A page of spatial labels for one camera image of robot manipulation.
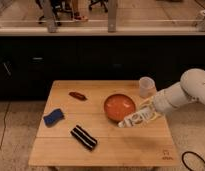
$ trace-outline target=red object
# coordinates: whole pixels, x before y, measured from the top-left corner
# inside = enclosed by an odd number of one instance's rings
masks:
[[[87,98],[83,94],[80,94],[78,92],[70,92],[69,95],[78,100],[82,100],[82,101],[87,100]]]
[[[136,105],[130,97],[124,94],[114,94],[106,99],[104,110],[108,118],[119,122],[125,116],[135,112]]]

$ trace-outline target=white cup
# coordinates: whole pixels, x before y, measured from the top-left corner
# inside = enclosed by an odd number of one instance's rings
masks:
[[[141,77],[139,79],[139,96],[148,98],[156,92],[155,82],[150,77]]]

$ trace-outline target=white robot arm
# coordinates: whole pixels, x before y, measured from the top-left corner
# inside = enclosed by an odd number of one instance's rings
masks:
[[[142,121],[149,122],[193,102],[205,105],[205,71],[201,69],[186,71],[180,82],[157,92],[138,111],[119,122],[118,126],[131,127]]]

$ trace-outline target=bowl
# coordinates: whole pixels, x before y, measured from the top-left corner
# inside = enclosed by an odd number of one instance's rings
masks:
[[[125,116],[136,111],[134,101],[124,94],[113,94],[104,102],[107,117],[115,122],[122,121]]]

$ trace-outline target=cable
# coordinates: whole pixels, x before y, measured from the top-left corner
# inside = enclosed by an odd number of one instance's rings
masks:
[[[182,162],[183,162],[184,166],[185,166],[189,171],[194,171],[194,170],[191,169],[191,168],[187,165],[187,163],[185,162],[185,155],[186,155],[186,154],[192,154],[192,155],[196,156],[198,159],[200,159],[200,161],[202,161],[202,163],[203,163],[204,166],[205,166],[205,160],[204,160],[200,155],[198,155],[197,153],[195,153],[195,152],[193,152],[193,151],[186,151],[186,152],[184,152],[184,153],[182,154]]]
[[[205,9],[204,5],[202,5],[198,0],[194,0],[200,7],[202,7],[203,9]]]
[[[10,104],[11,104],[11,102],[8,102],[8,106],[6,108],[5,115],[3,117],[3,125],[4,125],[4,127],[3,127],[2,138],[1,138],[1,141],[0,141],[0,151],[1,151],[1,148],[2,148],[2,145],[3,145],[3,139],[4,139],[4,135],[5,135],[5,131],[6,131],[6,116],[8,114]]]

